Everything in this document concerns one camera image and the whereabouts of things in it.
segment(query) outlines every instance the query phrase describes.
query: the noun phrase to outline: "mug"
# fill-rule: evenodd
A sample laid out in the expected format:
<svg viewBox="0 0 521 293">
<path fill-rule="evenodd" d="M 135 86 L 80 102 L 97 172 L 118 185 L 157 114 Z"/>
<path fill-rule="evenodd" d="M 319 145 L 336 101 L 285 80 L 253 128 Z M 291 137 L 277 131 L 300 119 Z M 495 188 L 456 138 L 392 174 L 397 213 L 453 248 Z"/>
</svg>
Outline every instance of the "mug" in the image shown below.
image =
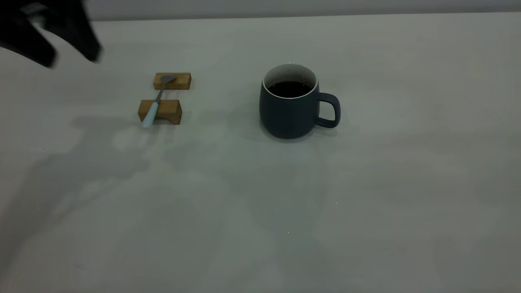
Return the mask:
<svg viewBox="0 0 521 293">
<path fill-rule="evenodd" d="M 288 97 L 292 96 L 291 93 L 278 96 L 270 92 L 272 86 L 281 82 L 301 83 L 301 89 L 309 88 L 309 92 L 301 92 L 302 95 L 296 97 Z M 317 77 L 303 65 L 288 63 L 272 68 L 262 79 L 260 96 L 260 120 L 269 133 L 278 138 L 298 138 L 310 132 L 315 125 L 333 128 L 340 121 L 337 97 L 321 93 Z M 333 105 L 334 120 L 318 117 L 320 101 Z"/>
</svg>

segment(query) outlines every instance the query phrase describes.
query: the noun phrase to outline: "light blue spoon handle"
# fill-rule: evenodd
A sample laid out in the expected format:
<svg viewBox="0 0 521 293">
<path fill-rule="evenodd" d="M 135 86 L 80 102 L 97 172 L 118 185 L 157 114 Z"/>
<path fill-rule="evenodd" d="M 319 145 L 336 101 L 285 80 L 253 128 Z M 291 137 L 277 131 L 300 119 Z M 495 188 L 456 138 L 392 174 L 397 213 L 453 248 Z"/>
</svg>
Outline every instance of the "light blue spoon handle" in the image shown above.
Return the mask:
<svg viewBox="0 0 521 293">
<path fill-rule="evenodd" d="M 148 110 L 148 113 L 146 113 L 145 119 L 143 119 L 143 122 L 141 123 L 141 126 L 143 126 L 144 129 L 149 129 L 150 126 L 152 126 L 152 123 L 154 122 L 154 118 L 156 118 L 157 108 L 159 107 L 159 104 L 157 102 L 152 103 L 152 106 L 150 106 L 150 110 Z"/>
</svg>

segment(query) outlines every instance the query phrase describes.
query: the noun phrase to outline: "white table surface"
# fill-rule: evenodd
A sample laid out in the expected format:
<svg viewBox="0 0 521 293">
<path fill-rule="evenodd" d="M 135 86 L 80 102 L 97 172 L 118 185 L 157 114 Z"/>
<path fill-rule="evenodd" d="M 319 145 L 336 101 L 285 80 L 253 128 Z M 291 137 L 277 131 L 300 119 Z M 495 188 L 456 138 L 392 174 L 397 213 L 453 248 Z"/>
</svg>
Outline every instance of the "white table surface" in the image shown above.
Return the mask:
<svg viewBox="0 0 521 293">
<path fill-rule="evenodd" d="M 94 28 L 100 64 L 0 51 L 1 292 L 521 291 L 520 13 Z M 285 62 L 337 128 L 261 129 Z M 162 71 L 192 89 L 145 131 Z"/>
</svg>

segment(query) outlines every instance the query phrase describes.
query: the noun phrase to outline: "dark liquid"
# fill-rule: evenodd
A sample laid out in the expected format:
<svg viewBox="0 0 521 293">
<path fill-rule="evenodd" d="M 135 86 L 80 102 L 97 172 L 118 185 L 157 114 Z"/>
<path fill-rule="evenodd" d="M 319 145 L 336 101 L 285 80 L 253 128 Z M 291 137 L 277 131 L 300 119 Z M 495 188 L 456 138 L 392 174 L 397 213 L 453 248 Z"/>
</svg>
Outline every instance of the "dark liquid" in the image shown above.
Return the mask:
<svg viewBox="0 0 521 293">
<path fill-rule="evenodd" d="M 311 88 L 298 81 L 283 81 L 269 87 L 268 91 L 281 97 L 298 97 L 311 92 Z"/>
</svg>

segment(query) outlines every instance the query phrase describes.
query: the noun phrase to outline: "spoon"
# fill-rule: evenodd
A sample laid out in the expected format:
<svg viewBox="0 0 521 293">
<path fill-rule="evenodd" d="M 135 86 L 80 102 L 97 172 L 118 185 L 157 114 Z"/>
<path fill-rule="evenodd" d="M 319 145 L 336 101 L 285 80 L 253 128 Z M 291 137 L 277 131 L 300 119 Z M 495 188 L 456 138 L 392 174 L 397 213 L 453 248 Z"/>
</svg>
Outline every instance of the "spoon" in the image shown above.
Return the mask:
<svg viewBox="0 0 521 293">
<path fill-rule="evenodd" d="M 141 123 L 141 126 L 143 126 L 143 128 L 147 129 L 152 126 L 152 122 L 154 122 L 154 118 L 156 117 L 157 108 L 159 107 L 159 102 L 161 101 L 161 95 L 165 90 L 165 85 L 173 81 L 174 79 L 176 79 L 176 76 L 171 74 L 161 76 L 161 83 L 163 84 L 161 86 L 161 91 L 159 92 L 159 95 L 157 95 L 156 100 L 152 103 L 150 110 L 148 110 L 145 119 L 143 119 L 143 122 Z"/>
</svg>

